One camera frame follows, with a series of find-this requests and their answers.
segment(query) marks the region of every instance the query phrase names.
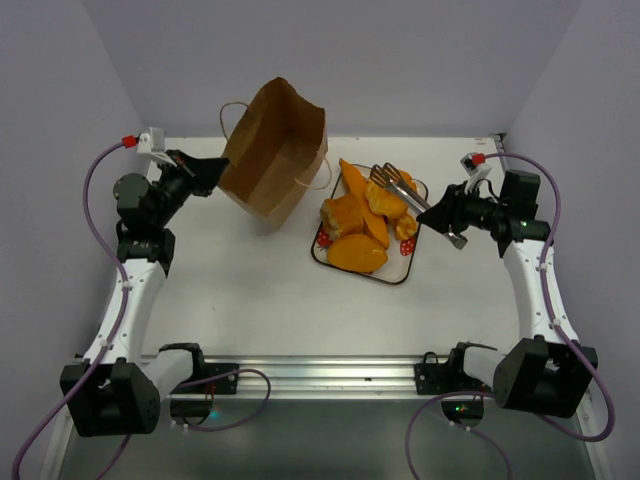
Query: white table surface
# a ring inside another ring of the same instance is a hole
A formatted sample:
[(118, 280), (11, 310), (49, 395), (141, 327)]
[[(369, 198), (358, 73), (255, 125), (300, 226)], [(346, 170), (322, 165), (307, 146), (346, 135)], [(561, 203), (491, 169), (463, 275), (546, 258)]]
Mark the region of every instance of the white table surface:
[[(168, 138), (167, 148), (218, 156), (221, 138)], [(391, 161), (422, 180), (436, 203), (467, 175), (465, 154), (493, 153), (491, 138), (330, 138), (328, 158), (373, 165)], [(490, 179), (503, 173), (494, 160)], [(149, 176), (158, 175), (155, 165)], [(322, 167), (314, 182), (326, 181)], [(313, 261), (318, 209), (331, 195), (309, 191), (287, 222), (270, 231), (215, 190), (192, 197), (171, 220), (175, 258), (155, 303), (143, 352), (198, 342), (207, 355), (446, 354), (459, 341), (507, 351), (517, 342), (511, 282), (487, 232), (469, 229), (458, 251), (423, 227), (409, 279), (388, 286)]]

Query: paper bag handle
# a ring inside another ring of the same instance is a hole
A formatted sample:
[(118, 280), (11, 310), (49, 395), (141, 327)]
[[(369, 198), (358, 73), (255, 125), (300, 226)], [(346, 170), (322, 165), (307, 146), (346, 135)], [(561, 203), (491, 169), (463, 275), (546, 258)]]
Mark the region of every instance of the paper bag handle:
[[(227, 141), (229, 141), (229, 135), (227, 135), (227, 130), (224, 128), (224, 119), (222, 118), (222, 112), (224, 112), (224, 109), (227, 108), (229, 105), (244, 105), (246, 109), (249, 109), (249, 104), (245, 102), (228, 102), (228, 103), (225, 103), (222, 107), (220, 107), (220, 113), (218, 114), (218, 119), (220, 120), (220, 130), (222, 130), (222, 135)], [(322, 161), (327, 165), (327, 168), (329, 169), (329, 180), (327, 180), (327, 183), (324, 184), (322, 187), (313, 187), (307, 183), (301, 182), (297, 178), (294, 178), (293, 181), (296, 182), (298, 185), (302, 185), (303, 187), (308, 188), (309, 190), (324, 190), (325, 188), (327, 188), (329, 185), (331, 185), (331, 182), (333, 181), (333, 170), (331, 168), (331, 164), (329, 163), (329, 160), (327, 160), (326, 155), (322, 157)]]

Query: plate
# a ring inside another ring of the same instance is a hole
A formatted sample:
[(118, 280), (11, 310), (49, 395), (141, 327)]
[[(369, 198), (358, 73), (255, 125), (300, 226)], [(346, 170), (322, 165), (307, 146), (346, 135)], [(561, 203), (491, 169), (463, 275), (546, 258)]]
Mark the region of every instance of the plate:
[[(369, 178), (371, 168), (363, 165), (354, 165), (354, 167), (362, 173), (364, 178)], [(429, 195), (429, 190), (426, 185), (415, 178), (413, 181), (416, 182), (418, 187), (418, 194), (426, 200)], [(331, 194), (331, 198), (341, 197), (347, 192), (348, 190), (345, 187), (344, 182), (342, 182), (342, 174), (340, 174), (336, 186), (333, 189), (333, 193)], [(411, 210), (409, 210), (409, 214), (413, 216), (414, 219), (416, 218)], [(331, 265), (327, 260), (327, 250), (329, 250), (329, 247), (333, 242), (329, 240), (329, 235), (324, 231), (322, 222), (320, 222), (318, 231), (313, 239), (313, 244), (311, 245), (311, 256), (320, 265), (324, 265), (335, 270), (341, 270), (349, 273), (350, 275), (367, 277), (388, 285), (400, 285), (409, 277), (409, 272), (411, 271), (411, 263), (413, 262), (413, 255), (415, 254), (415, 247), (418, 242), (418, 235), (420, 234), (420, 224), (418, 224), (418, 231), (416, 234), (410, 239), (402, 242), (396, 239), (395, 232), (390, 225), (387, 225), (387, 229), (389, 230), (390, 240), (389, 249), (387, 250), (389, 260), (387, 260), (387, 263), (373, 273), (350, 272)]]

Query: white wall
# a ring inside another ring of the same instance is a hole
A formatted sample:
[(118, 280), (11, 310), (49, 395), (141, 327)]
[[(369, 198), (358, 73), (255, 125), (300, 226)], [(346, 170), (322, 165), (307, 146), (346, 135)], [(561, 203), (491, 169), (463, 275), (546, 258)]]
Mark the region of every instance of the white wall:
[[(84, 222), (84, 175), (140, 120), (79, 1), (3, 0), (0, 70), (0, 478), (9, 478), (106, 300), (111, 273)], [(111, 240), (113, 183), (141, 167), (117, 154), (96, 172), (92, 209)], [(36, 478), (49, 435), (26, 457), (22, 478)]]
[[(606, 445), (620, 479), (640, 472), (639, 79), (640, 3), (584, 0), (507, 136), (508, 150), (543, 162), (563, 194), (557, 273), (613, 392), (618, 423)], [(548, 188), (543, 197), (551, 218)]]
[(84, 3), (142, 120), (172, 134), (220, 135), (223, 103), (282, 75), (333, 134), (486, 135), (513, 122), (580, 0)]

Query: strawberry print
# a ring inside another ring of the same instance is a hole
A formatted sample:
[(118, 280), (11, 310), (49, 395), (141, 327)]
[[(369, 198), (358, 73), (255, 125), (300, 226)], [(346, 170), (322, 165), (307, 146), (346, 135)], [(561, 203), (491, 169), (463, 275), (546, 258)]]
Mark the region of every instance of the strawberry print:
[(333, 241), (329, 238), (329, 234), (324, 229), (324, 226), (320, 228), (320, 233), (318, 233), (316, 243), (322, 250), (327, 250), (333, 243)]
[(408, 240), (403, 240), (400, 243), (400, 253), (403, 257), (411, 255), (416, 248), (416, 236), (414, 235)]

